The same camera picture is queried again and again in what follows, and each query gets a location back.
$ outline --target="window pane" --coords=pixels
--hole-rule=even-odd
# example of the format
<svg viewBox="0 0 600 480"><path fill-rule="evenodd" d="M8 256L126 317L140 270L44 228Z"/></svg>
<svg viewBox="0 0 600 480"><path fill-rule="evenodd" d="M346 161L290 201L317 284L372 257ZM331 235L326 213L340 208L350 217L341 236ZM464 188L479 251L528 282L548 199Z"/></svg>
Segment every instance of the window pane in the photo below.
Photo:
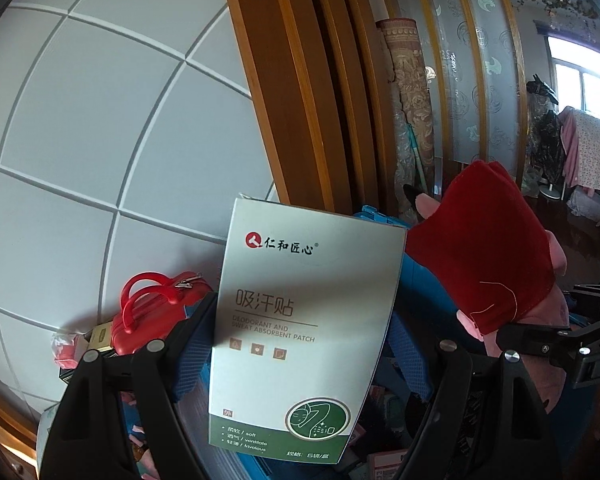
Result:
<svg viewBox="0 0 600 480"><path fill-rule="evenodd" d="M573 106L576 110L582 108L582 92L580 91L580 72L564 65L555 65L555 75L558 80L558 101L560 111L565 106Z"/></svg>
<svg viewBox="0 0 600 480"><path fill-rule="evenodd" d="M568 61L575 65L583 66L597 74L600 74L600 53L586 46L571 41L560 40L549 36L549 47L551 55L555 59Z"/></svg>
<svg viewBox="0 0 600 480"><path fill-rule="evenodd" d="M600 119L600 78L583 74L585 110Z"/></svg>

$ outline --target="dark wooden floor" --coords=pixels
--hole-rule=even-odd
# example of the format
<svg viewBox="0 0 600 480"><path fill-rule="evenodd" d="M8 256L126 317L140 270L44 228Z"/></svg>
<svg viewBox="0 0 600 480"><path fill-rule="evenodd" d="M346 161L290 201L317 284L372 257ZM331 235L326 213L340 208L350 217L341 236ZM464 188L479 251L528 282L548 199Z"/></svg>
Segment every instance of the dark wooden floor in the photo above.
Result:
<svg viewBox="0 0 600 480"><path fill-rule="evenodd" d="M573 285L600 282L600 227L595 222L574 216L566 202L549 201L544 197L527 198L545 229L552 231L567 256L567 273L559 276L562 290Z"/></svg>

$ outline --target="red bag handle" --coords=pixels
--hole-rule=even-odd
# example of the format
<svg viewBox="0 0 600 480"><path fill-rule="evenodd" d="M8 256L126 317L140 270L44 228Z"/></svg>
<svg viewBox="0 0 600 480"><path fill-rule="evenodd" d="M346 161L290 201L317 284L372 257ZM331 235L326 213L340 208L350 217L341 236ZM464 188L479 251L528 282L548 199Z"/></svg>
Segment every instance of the red bag handle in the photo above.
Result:
<svg viewBox="0 0 600 480"><path fill-rule="evenodd" d="M138 290L131 298L129 292L135 283L141 280L152 280L152 282L160 283L160 285L149 285ZM133 316L134 303L145 294L160 294L167 298L171 304L176 304L180 301L178 291L175 287L170 286L173 280L159 272L141 272L132 277L120 292L120 307L122 309L122 324L125 327L125 332L131 334L136 327L136 322Z"/></svg>

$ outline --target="window frame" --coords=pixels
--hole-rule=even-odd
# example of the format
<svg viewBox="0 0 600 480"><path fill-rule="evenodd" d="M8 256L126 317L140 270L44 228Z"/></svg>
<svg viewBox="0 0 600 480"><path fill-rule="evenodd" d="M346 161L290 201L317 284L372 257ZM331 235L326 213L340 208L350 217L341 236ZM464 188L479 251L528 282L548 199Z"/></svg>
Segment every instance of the window frame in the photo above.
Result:
<svg viewBox="0 0 600 480"><path fill-rule="evenodd" d="M563 40L563 41L568 41L569 43L574 43L574 44L579 44L581 46L584 46L590 50L593 50L595 52L600 53L600 48L595 48L595 46L592 46L591 44L585 42L585 41L575 41L573 38L571 37L565 37L562 36L560 34L545 34L544 35L544 45L546 47L546 55L547 55L547 59L549 60L549 66L550 66L550 75L551 75L551 84L552 84L552 88L555 89L555 91L557 92L558 90L558 77L555 71L555 66L557 64L566 66L568 68L573 68L574 70L577 70L580 73L580 110L584 111L586 113L586 110L584 108L586 108L586 99L585 99L585 91L584 91L584 78L583 78L583 74L587 73L589 75L592 75L594 77L597 77L598 79L600 79L600 74L597 72L594 72L593 70L589 70L588 68L584 68L583 66L580 65L576 65L574 63L571 63L569 61L564 61L561 59L557 59L556 57L554 57L551 53L551 46L549 45L549 37L552 38L558 38L559 40Z"/></svg>

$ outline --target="red circular logo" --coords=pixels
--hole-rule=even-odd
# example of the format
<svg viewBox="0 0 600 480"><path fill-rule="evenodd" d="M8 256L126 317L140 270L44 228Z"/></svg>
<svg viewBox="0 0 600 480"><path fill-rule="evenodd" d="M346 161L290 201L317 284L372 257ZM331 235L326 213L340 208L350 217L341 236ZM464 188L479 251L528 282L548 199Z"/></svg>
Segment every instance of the red circular logo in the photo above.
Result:
<svg viewBox="0 0 600 480"><path fill-rule="evenodd" d="M244 241L251 249L262 247L262 237L258 233L249 233Z"/></svg>

